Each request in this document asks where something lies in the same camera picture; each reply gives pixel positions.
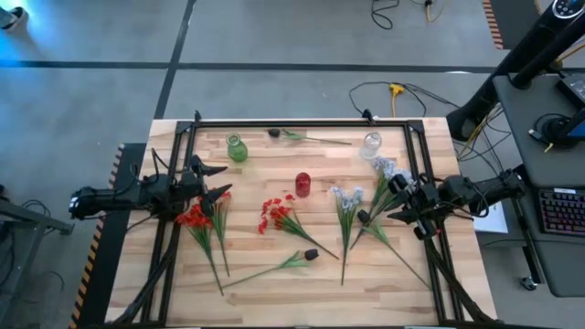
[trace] black flower bud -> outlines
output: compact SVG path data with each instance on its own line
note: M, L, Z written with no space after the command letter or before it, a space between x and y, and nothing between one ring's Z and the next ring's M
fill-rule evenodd
M281 130L277 128L272 128L268 130L268 135L274 138L278 138L281 135Z
M357 218L359 218L359 221L364 225L369 223L369 214L366 212L366 210L359 210L357 212Z
M317 249L309 249L304 252L304 258L306 260L314 260L319 257L319 250Z

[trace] yellow connector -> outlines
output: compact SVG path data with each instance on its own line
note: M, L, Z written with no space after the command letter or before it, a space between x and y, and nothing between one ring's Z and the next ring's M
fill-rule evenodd
M404 87L396 83L390 83L390 91L392 92L392 118L395 118L396 106L394 105L394 103L396 101L396 97L404 91Z

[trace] white paper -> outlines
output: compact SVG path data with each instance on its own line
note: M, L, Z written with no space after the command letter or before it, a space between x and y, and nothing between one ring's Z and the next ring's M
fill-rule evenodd
M508 226L505 223L502 203L498 202L490 207L490 213L486 218L473 217L473 226L476 232L508 233Z

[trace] caster wheel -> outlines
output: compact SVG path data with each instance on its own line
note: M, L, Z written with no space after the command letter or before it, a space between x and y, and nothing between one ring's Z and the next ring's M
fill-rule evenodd
M533 292L537 289L537 284L534 283L532 277L528 276L523 279L520 279L520 285L524 287L524 289L528 290L529 292Z

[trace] computer keyboard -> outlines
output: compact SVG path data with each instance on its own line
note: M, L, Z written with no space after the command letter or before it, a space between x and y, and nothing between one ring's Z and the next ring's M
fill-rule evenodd
M545 233L585 236L585 194L540 190L538 196Z

